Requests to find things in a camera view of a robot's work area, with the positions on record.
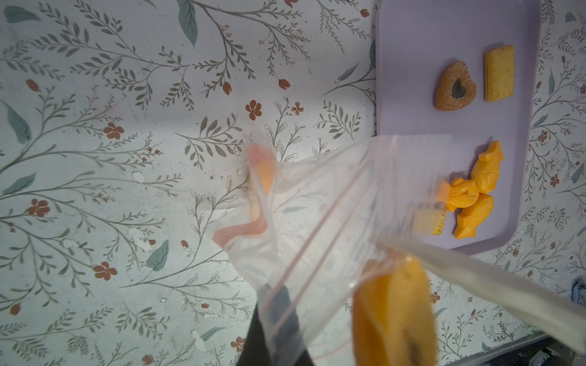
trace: orange fish cracker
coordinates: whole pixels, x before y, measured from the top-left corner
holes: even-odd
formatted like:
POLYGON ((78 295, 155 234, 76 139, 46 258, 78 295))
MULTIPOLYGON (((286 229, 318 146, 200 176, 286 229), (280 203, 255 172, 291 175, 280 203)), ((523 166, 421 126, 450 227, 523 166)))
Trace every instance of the orange fish cracker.
POLYGON ((469 207, 478 199, 478 187, 473 180, 456 178, 450 184, 448 201, 445 209, 454 212, 456 208, 469 207))
POLYGON ((365 281, 353 298, 357 366, 434 366, 435 321, 430 286, 415 257, 393 273, 365 281))
POLYGON ((480 193, 489 193, 495 189, 500 162, 504 158, 498 141, 494 141, 485 152, 478 155, 478 161, 474 164, 470 177, 476 182, 480 193))
POLYGON ((462 209, 456 219, 458 226, 454 231, 456 239, 476 236, 476 227, 490 215, 494 200, 488 194, 480 194, 475 204, 462 209))

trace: rectangular cracker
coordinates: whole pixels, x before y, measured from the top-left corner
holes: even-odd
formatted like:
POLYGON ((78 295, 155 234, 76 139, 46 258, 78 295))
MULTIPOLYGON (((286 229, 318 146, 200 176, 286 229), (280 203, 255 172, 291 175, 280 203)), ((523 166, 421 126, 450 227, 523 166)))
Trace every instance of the rectangular cracker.
POLYGON ((515 49, 513 46, 484 54, 484 99, 495 102, 513 95, 515 88, 515 49))

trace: heart-shaped cookie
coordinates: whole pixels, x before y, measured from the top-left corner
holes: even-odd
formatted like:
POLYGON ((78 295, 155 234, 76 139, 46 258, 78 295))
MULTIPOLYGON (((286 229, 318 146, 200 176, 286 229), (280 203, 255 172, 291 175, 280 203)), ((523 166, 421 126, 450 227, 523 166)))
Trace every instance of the heart-shaped cookie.
POLYGON ((463 61, 446 67, 435 89, 434 106, 440 111, 455 111, 472 103, 476 97, 476 84, 470 79, 463 61))

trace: purple tray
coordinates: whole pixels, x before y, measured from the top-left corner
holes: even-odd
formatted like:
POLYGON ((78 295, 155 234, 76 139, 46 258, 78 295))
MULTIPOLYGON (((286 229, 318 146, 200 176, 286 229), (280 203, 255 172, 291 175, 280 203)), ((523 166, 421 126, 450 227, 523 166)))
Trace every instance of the purple tray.
POLYGON ((469 178, 479 152, 499 140, 504 161, 490 195, 495 208, 476 237, 452 235, 455 213, 444 232, 428 242, 476 254, 500 247, 515 233, 529 140, 537 47, 541 25, 538 0, 383 0, 376 22, 377 131, 379 135, 451 134, 445 178, 469 178), (515 93, 484 100, 484 52, 515 47, 515 93), (447 65, 462 60, 477 86, 469 106, 434 108, 435 86, 447 65))

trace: floral countertop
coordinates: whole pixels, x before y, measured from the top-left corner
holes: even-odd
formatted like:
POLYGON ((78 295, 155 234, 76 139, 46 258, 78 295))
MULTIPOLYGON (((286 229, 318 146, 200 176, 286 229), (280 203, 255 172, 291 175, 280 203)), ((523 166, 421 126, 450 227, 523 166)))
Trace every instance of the floral countertop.
MULTIPOLYGON (((541 2, 520 225, 478 258, 567 297, 586 271, 586 2, 541 2)), ((3 2, 0 365, 233 365, 255 295, 206 226, 245 194, 243 128, 282 161, 371 136, 377 4, 3 2)), ((431 282, 440 364, 535 331, 431 282)), ((318 364, 353 363, 328 349, 349 311, 318 364)))

